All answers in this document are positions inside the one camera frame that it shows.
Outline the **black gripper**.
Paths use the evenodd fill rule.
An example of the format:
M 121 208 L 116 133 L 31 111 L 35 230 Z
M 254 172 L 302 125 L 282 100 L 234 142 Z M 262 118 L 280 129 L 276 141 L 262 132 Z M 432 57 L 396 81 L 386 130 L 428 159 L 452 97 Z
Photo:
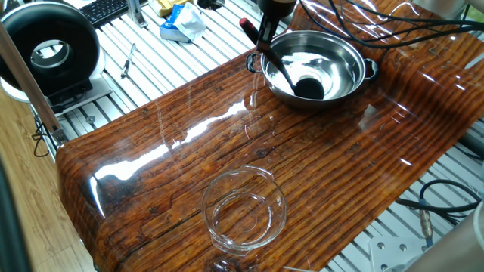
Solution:
M 265 15 L 262 17 L 256 45 L 257 50 L 263 52 L 270 48 L 270 42 L 275 36 L 280 18 L 293 12 L 296 0 L 257 0 L 256 3 Z

